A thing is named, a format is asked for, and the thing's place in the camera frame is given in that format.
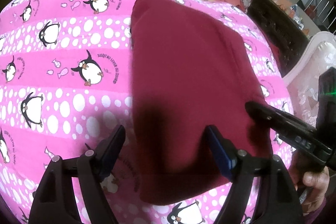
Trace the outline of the person's right hand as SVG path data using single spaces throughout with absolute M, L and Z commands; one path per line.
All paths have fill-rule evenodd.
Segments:
M 307 194 L 306 199 L 302 203 L 303 213 L 308 214 L 321 207 L 329 187 L 330 175 L 327 166 L 321 172 L 304 172 L 299 165 L 303 164 L 305 160 L 305 157 L 296 150 L 292 155 L 291 165 L 288 171 L 296 188 L 299 185 L 311 188 L 310 193 Z

